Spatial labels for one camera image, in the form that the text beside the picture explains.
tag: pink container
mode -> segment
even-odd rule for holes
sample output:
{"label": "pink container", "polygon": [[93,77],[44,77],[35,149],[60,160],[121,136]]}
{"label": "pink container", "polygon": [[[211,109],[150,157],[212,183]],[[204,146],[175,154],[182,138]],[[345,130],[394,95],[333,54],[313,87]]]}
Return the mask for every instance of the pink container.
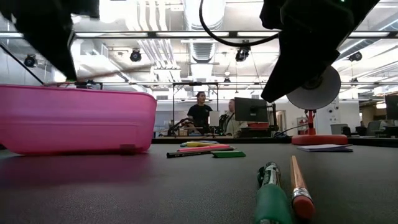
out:
{"label": "pink container", "polygon": [[148,150],[147,93],[0,85],[0,143],[18,154]]}

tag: person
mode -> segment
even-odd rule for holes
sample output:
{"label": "person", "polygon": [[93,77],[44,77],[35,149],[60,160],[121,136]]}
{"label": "person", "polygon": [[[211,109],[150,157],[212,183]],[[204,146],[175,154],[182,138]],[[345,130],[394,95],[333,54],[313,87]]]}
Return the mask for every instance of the person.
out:
{"label": "person", "polygon": [[211,107],[205,104],[206,94],[204,91],[199,91],[197,94],[197,103],[188,111],[188,118],[194,120],[193,125],[198,129],[194,129],[195,133],[205,134],[209,133],[209,115],[213,111]]}
{"label": "person", "polygon": [[228,111],[225,113],[228,117],[224,123],[224,133],[234,138],[239,136],[241,128],[246,128],[248,123],[245,121],[235,120],[235,100],[231,99],[228,103]]}

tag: paper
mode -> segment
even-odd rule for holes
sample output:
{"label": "paper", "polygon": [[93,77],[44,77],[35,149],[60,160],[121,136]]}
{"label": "paper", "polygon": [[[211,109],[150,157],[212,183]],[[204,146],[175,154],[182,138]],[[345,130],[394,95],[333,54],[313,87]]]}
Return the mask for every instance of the paper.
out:
{"label": "paper", "polygon": [[297,149],[306,152],[352,152],[352,149],[347,148],[352,146],[352,144],[347,145],[336,145],[336,144],[322,144],[314,146],[299,146]]}

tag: green marker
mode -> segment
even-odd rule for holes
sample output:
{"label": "green marker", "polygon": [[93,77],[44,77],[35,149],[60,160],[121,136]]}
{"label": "green marker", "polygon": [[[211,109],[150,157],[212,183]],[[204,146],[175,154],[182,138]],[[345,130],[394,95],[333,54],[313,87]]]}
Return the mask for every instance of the green marker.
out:
{"label": "green marker", "polygon": [[289,201],[280,187],[280,172],[275,162],[259,169],[257,179],[260,189],[256,195],[254,223],[292,224]]}

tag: marker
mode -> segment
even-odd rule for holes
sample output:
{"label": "marker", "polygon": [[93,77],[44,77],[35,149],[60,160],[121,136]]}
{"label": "marker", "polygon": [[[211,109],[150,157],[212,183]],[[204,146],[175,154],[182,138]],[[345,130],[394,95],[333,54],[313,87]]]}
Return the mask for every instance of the marker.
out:
{"label": "marker", "polygon": [[[232,151],[235,150],[234,147],[228,147],[224,149],[217,149],[217,151]],[[213,152],[214,149],[202,150],[202,151],[191,151],[191,152],[168,152],[166,153],[167,158],[176,158],[176,157],[183,157],[183,156],[197,156],[197,155],[204,155],[210,154]]]}
{"label": "marker", "polygon": [[259,169],[257,179],[260,189],[256,195],[254,223],[292,224],[289,201],[280,187],[280,171],[275,162]]}
{"label": "marker", "polygon": [[201,146],[217,146],[220,145],[219,143],[213,143],[213,142],[196,142],[196,141],[189,141],[186,143],[182,143],[180,146],[181,147],[201,147]]}
{"label": "marker", "polygon": [[224,144],[217,144],[216,146],[202,146],[202,147],[191,147],[191,148],[179,149],[179,150],[177,150],[177,152],[203,151],[203,150],[209,150],[209,149],[216,151],[217,149],[225,149],[225,148],[229,148],[229,147],[231,147],[231,146],[224,145]]}
{"label": "marker", "polygon": [[295,214],[303,219],[310,220],[315,213],[310,193],[305,185],[296,157],[292,156],[290,164],[290,176],[292,178],[292,206]]}

